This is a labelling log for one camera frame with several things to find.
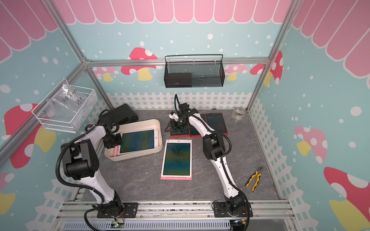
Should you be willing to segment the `red writing tablet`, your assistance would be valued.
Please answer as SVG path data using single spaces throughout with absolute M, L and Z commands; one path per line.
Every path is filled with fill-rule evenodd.
M 200 115 L 201 118 L 205 121 L 206 121 L 206 115 L 205 114 L 201 114 Z M 189 134 L 190 134 L 190 137 L 192 138 L 198 138 L 198 137 L 201 137 L 201 134 L 196 130 L 196 128 L 192 125 L 189 125 Z
M 205 115 L 207 124 L 215 131 L 228 135 L 222 113 L 209 113 Z
M 190 136 L 190 134 L 189 134 L 189 128 L 184 129 L 182 131 L 171 131 L 170 132 L 170 137 L 171 138 L 188 137 L 188 136 Z

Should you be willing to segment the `pink writing tablet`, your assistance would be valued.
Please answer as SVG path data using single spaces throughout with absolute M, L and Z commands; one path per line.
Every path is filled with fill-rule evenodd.
M 192 180 L 192 140 L 166 140 L 162 180 Z
M 122 137 L 122 145 L 114 148 L 114 157 L 154 149 L 159 146 L 158 129 L 126 132 L 120 135 Z

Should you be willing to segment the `cream plastic storage box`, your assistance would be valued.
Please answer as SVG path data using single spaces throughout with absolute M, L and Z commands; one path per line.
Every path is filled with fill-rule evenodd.
M 117 134 L 122 144 L 104 152 L 114 162 L 155 154 L 163 148 L 161 124 L 156 119 L 121 125 Z

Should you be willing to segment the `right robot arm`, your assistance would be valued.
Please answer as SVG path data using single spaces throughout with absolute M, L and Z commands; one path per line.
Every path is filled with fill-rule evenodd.
M 192 125 L 202 136 L 203 153 L 216 169 L 224 191 L 225 204 L 231 216 L 245 212 L 250 215 L 250 204 L 245 193 L 239 189 L 230 173 L 226 156 L 231 152 L 231 140 L 223 133 L 209 126 L 196 109 L 191 109 L 187 103 L 175 107 L 169 114 L 170 122 L 167 129 L 179 131 Z

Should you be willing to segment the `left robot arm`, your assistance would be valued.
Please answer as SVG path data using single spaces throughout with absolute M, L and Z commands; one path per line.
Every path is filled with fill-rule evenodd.
M 80 136 L 61 146 L 55 166 L 61 184 L 88 189 L 98 203 L 94 209 L 111 217 L 121 215 L 124 206 L 117 192 L 102 177 L 96 150 L 101 143 L 107 149 L 120 146 L 122 138 L 118 130 L 119 125 L 115 123 L 88 125 Z

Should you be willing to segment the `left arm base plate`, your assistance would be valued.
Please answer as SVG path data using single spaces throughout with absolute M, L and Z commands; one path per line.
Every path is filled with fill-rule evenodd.
M 135 218 L 138 212 L 138 203 L 121 203 L 120 206 L 113 207 L 113 204 L 104 204 L 98 210 L 98 218 Z

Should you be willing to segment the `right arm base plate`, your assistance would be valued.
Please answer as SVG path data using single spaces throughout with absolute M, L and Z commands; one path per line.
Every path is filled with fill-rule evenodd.
M 241 217 L 246 218 L 248 216 L 253 217 L 251 204 L 249 202 L 241 209 L 232 208 L 226 202 L 213 201 L 211 204 L 214 216 L 216 218 L 227 218 L 227 217 Z

